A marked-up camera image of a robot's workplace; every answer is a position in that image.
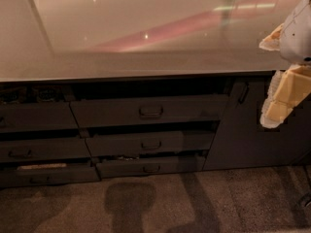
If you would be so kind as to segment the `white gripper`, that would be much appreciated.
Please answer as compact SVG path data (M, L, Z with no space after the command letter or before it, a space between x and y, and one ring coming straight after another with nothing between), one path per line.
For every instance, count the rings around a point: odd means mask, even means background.
M311 64L311 0L301 0L284 24L262 39L259 47L262 50L280 51L284 59L294 64ZM261 126L277 128L310 94L310 66L292 65L285 72L277 71L271 79L261 109Z

